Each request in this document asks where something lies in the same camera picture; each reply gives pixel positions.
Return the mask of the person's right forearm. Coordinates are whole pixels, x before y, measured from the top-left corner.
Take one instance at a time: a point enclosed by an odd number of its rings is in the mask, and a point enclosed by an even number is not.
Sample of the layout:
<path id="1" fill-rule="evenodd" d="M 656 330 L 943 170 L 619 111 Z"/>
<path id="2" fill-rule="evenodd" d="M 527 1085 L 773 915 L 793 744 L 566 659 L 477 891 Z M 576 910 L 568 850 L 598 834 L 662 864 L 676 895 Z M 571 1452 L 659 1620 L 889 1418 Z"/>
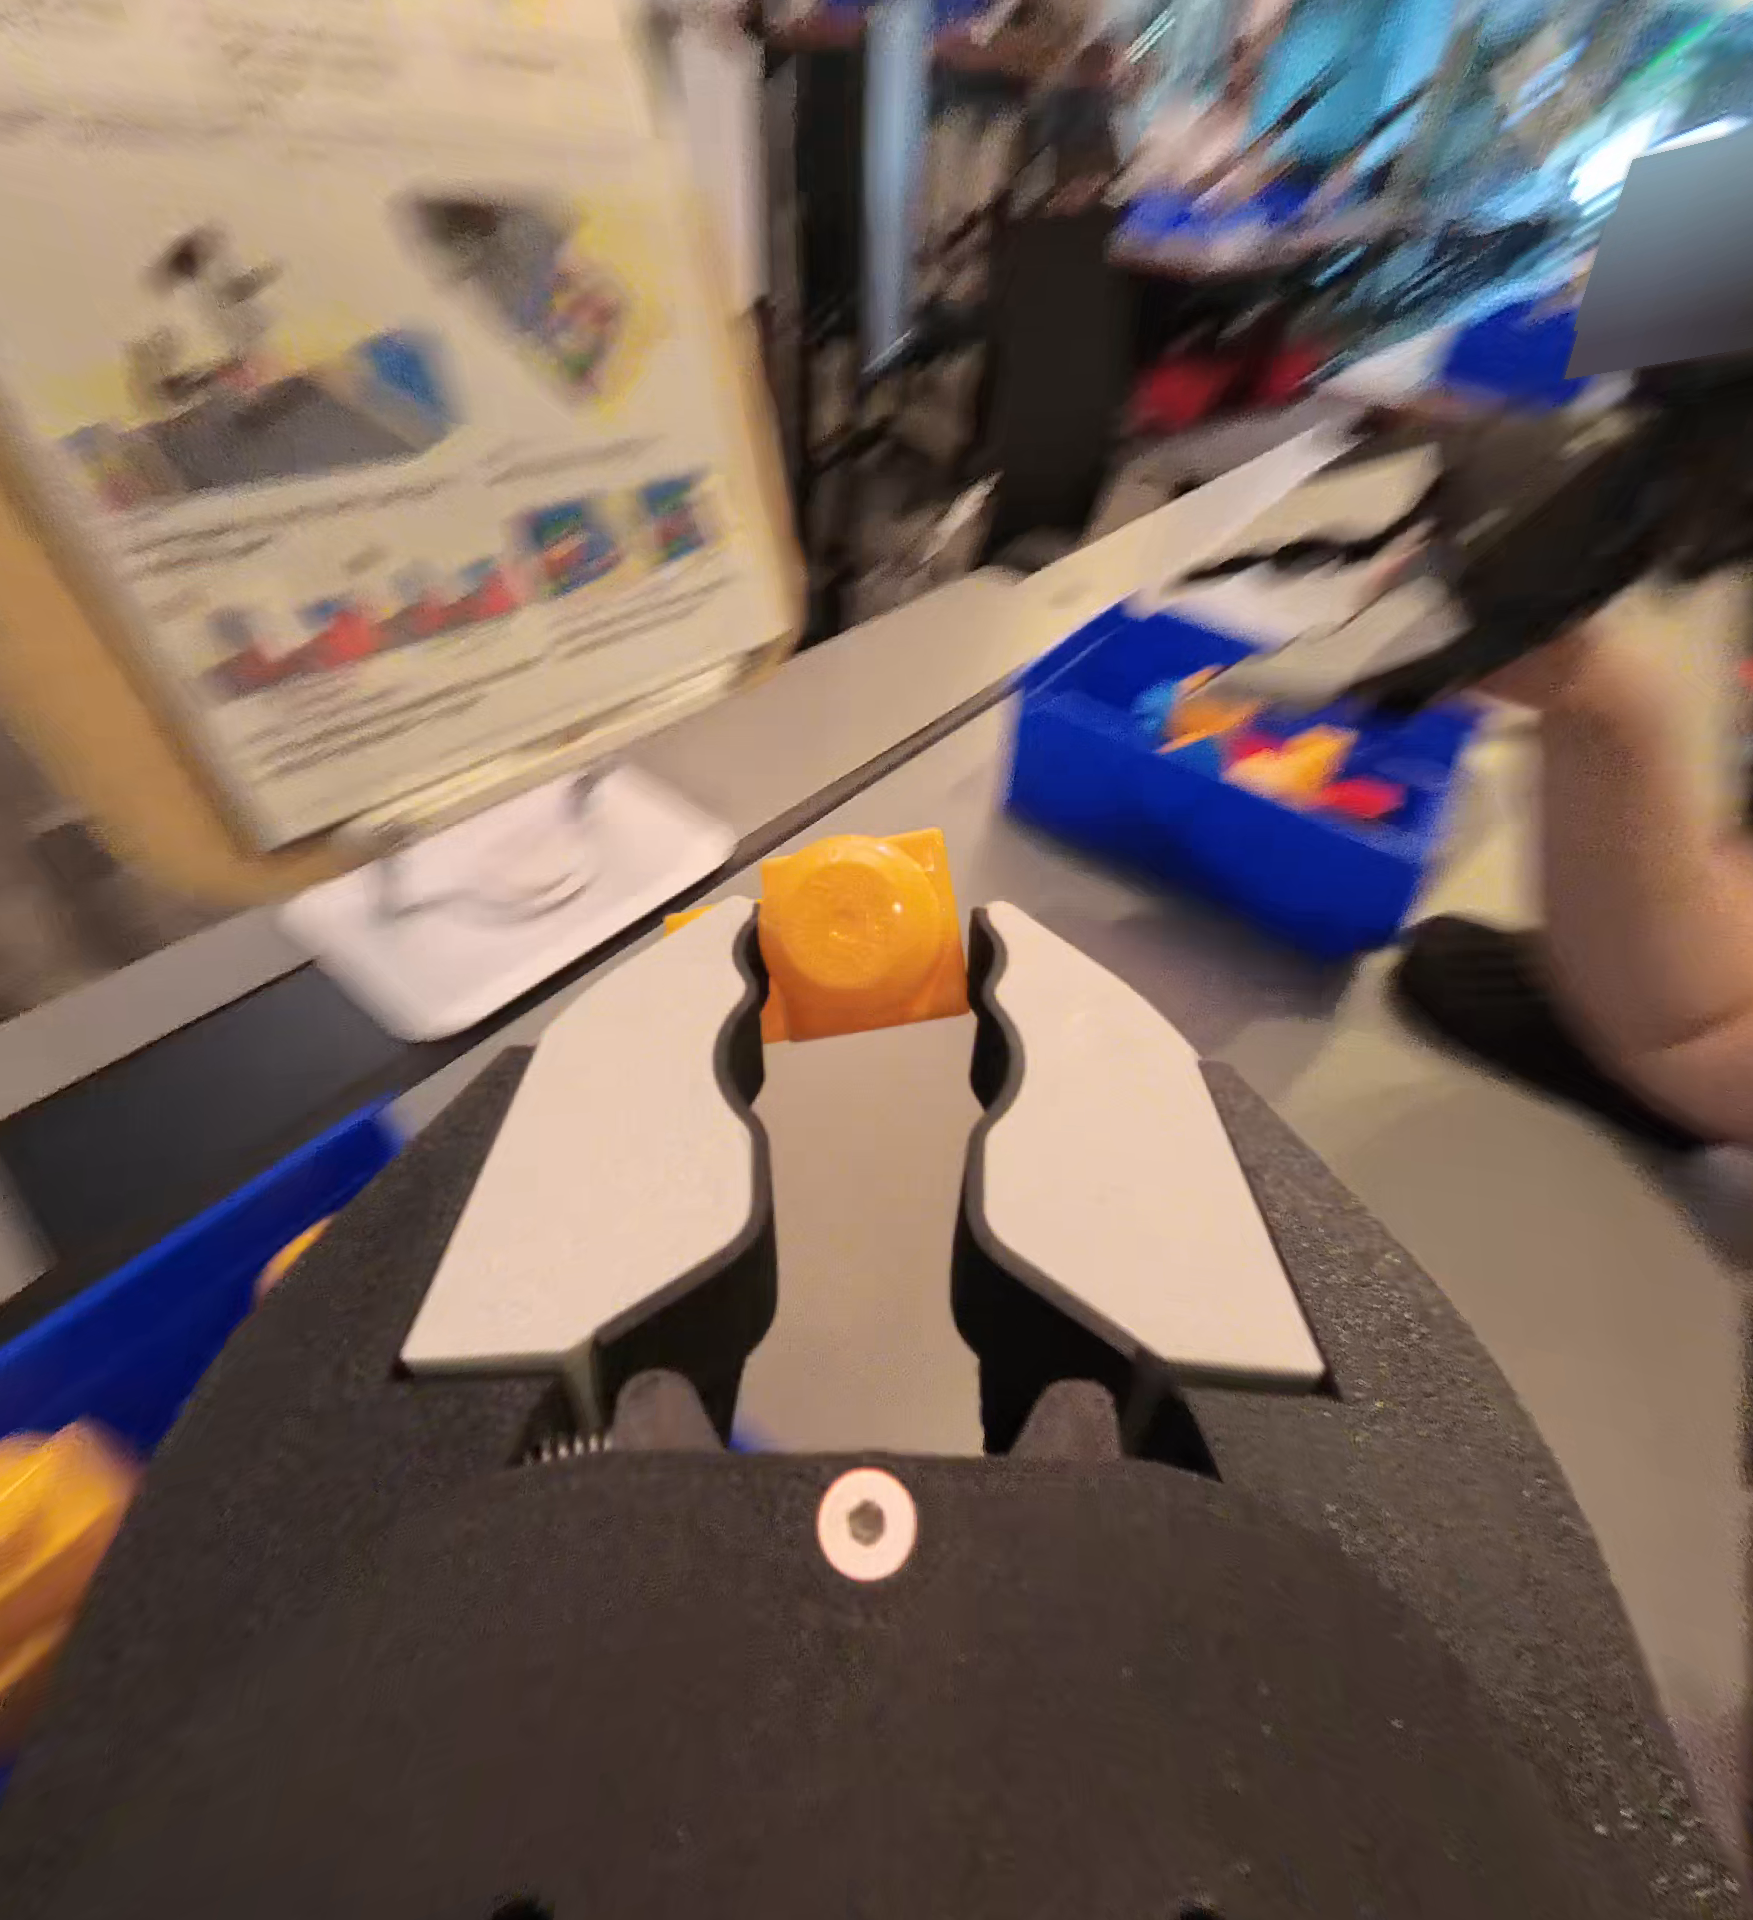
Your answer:
<path id="1" fill-rule="evenodd" d="M 1562 1021 L 1663 1119 L 1753 1153 L 1753 840 L 1704 804 L 1667 672 L 1596 618 L 1484 690 L 1534 711 Z"/>

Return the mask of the wooden instruction board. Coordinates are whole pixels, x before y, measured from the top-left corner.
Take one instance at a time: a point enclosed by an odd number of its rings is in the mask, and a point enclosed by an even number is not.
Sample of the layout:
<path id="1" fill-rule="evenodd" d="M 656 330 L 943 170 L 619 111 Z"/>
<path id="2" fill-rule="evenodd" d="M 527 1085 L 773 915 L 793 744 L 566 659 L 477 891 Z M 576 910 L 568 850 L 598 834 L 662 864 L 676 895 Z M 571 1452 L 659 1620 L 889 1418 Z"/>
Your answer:
<path id="1" fill-rule="evenodd" d="M 722 293 L 626 3 L 0 3 L 0 715 L 254 906 L 742 690 Z"/>

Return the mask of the white stand base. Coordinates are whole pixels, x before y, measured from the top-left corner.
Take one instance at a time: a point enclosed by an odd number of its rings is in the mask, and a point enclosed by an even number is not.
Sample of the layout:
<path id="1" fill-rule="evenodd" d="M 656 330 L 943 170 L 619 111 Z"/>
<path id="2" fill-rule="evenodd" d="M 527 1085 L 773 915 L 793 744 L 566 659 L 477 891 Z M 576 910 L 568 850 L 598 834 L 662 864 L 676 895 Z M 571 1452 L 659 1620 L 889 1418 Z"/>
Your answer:
<path id="1" fill-rule="evenodd" d="M 384 851 L 275 910 L 275 924 L 395 1041 L 497 1015 L 730 860 L 736 831 L 612 765 Z"/>

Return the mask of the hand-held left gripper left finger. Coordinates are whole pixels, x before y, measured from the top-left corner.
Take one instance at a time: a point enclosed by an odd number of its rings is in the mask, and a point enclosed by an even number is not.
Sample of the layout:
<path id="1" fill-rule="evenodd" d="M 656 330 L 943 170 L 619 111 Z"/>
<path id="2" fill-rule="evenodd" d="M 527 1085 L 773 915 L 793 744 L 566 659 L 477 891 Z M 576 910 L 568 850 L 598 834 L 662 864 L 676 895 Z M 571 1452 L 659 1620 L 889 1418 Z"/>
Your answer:
<path id="1" fill-rule="evenodd" d="M 707 906 L 541 1032 L 398 1349 L 404 1374 L 563 1379 L 602 1427 L 612 1342 L 773 1247 L 755 912 Z"/>

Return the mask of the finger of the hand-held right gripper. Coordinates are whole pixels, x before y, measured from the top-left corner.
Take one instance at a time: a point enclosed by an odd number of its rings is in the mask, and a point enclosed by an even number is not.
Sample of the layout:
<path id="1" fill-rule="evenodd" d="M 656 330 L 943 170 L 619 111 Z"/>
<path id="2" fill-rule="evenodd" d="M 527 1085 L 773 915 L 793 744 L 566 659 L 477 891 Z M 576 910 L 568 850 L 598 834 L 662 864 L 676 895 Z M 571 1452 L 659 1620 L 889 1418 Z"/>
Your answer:
<path id="1" fill-rule="evenodd" d="M 1213 674 L 1213 696 L 1276 708 L 1326 708 L 1387 669 L 1464 636 L 1464 607 L 1440 582 L 1395 584 L 1348 619 Z"/>
<path id="2" fill-rule="evenodd" d="M 1364 564 L 1392 548 L 1394 542 L 1406 537 L 1417 537 L 1428 525 L 1428 518 L 1430 504 L 1425 500 L 1415 500 L 1406 511 L 1367 533 L 1312 533 L 1294 540 L 1249 546 L 1183 568 L 1182 580 L 1185 584 L 1205 584 L 1234 579 L 1258 568 L 1273 568 L 1276 572 L 1312 572 L 1333 566 Z"/>

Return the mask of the black wrist rest pad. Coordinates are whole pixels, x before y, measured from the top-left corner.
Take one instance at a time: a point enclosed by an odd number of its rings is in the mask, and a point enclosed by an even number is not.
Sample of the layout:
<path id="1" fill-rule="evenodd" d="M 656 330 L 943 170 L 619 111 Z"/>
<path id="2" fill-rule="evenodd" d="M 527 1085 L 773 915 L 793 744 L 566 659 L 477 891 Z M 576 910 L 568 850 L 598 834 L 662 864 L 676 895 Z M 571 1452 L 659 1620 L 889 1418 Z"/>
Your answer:
<path id="1" fill-rule="evenodd" d="M 1424 1043 L 1623 1139 L 1677 1155 L 1717 1146 L 1644 1101 L 1588 1053 L 1548 996 L 1532 934 L 1431 915 L 1407 930 L 1389 996 Z"/>

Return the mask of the black office chair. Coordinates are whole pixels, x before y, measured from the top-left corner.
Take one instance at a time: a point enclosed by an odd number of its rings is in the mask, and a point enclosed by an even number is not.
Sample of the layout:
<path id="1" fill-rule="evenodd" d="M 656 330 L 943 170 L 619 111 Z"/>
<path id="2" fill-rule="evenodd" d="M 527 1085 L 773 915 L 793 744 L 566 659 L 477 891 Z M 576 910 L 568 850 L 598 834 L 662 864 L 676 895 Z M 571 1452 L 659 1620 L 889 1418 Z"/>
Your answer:
<path id="1" fill-rule="evenodd" d="M 999 234 L 986 334 L 979 561 L 1032 537 L 1078 537 L 1103 494 L 1132 366 L 1132 287 L 1112 261 L 1116 209 L 1037 211 Z"/>

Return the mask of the red bag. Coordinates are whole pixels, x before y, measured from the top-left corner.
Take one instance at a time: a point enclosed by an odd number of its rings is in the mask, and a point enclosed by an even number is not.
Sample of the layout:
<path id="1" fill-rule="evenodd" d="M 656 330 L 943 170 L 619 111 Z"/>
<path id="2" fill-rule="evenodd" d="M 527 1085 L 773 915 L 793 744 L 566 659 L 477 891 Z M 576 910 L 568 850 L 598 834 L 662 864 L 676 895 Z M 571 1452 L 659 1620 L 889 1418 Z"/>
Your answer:
<path id="1" fill-rule="evenodd" d="M 1161 438 L 1211 422 L 1270 414 L 1307 397 L 1321 365 L 1317 353 L 1294 346 L 1263 358 L 1169 353 L 1136 375 L 1126 404 L 1126 430 L 1133 438 Z"/>

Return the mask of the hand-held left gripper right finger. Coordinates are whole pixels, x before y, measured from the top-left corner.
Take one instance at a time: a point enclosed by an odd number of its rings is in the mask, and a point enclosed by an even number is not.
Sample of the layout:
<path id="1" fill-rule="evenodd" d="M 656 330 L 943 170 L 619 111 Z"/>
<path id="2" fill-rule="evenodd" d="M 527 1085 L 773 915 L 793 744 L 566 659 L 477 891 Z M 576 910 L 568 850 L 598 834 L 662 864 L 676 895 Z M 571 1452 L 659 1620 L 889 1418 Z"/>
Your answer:
<path id="1" fill-rule="evenodd" d="M 1191 1436 L 1193 1387 L 1326 1391 L 1195 1045 L 1004 900 L 972 913 L 967 991 L 958 1331 L 983 1436 L 1017 1438 L 1058 1379 L 1103 1385 L 1126 1438 Z"/>

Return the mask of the blue plastic bin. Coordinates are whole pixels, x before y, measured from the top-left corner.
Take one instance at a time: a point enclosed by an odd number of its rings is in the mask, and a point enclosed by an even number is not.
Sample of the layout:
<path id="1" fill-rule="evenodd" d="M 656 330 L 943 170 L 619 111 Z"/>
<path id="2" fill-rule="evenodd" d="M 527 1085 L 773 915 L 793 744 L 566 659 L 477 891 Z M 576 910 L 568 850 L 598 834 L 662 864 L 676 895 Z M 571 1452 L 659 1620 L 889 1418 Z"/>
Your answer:
<path id="1" fill-rule="evenodd" d="M 1164 755 L 1139 737 L 1130 701 L 1142 687 L 1249 651 L 1241 636 L 1175 611 L 1095 613 L 1018 679 L 1004 808 L 1070 851 L 1215 906 L 1312 957 L 1386 947 L 1436 875 L 1483 711 L 1445 704 L 1375 718 L 1336 704 L 1255 719 L 1249 732 L 1359 732 L 1343 779 L 1402 782 L 1409 802 L 1392 825 L 1351 825 L 1225 780 L 1228 746 Z"/>
<path id="2" fill-rule="evenodd" d="M 0 1327 L 0 1438 L 90 1421 L 150 1459 L 254 1309 L 263 1263 L 332 1222 L 401 1146 L 386 1101 L 371 1101 L 114 1270 Z"/>

